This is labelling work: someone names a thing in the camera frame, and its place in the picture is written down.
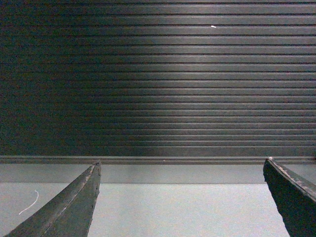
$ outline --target metal shutter door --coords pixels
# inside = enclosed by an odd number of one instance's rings
[[[1,155],[312,156],[316,4],[1,7]]]

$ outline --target roller shutter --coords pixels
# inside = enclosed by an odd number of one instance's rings
[[[316,4],[2,1],[1,155],[312,156]]]

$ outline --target white speck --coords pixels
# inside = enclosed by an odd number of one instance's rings
[[[37,192],[37,194],[38,194],[38,196],[37,196],[35,202],[33,202],[32,205],[30,205],[28,208],[25,208],[23,211],[21,211],[21,212],[19,213],[19,215],[21,215],[22,212],[24,212],[24,211],[30,209],[30,208],[38,201],[40,194],[39,194],[38,191],[36,191],[36,190],[35,190],[35,192]]]

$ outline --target gray floor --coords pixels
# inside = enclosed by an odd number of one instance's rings
[[[0,236],[66,183],[0,183]],[[19,212],[39,199],[29,210]],[[288,237],[266,184],[101,184],[89,237]]]
[[[70,183],[86,164],[0,164],[0,182]],[[316,184],[316,164],[286,165]],[[102,165],[102,183],[264,184],[263,165]]]

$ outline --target concrete floor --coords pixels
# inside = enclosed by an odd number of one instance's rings
[[[0,236],[67,185],[0,183]],[[103,183],[89,237],[107,236],[289,237],[266,184]]]

